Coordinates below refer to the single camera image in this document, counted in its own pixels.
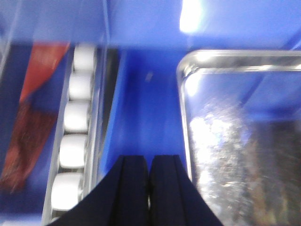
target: metal tray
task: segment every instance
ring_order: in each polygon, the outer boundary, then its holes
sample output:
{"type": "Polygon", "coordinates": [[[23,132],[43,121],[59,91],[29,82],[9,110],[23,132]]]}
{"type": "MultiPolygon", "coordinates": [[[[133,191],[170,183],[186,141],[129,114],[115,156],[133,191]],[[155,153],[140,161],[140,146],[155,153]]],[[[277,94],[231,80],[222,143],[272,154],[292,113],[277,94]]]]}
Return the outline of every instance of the metal tray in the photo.
{"type": "Polygon", "coordinates": [[[301,224],[301,51],[198,50],[177,68],[188,175],[226,226],[301,224]]]}

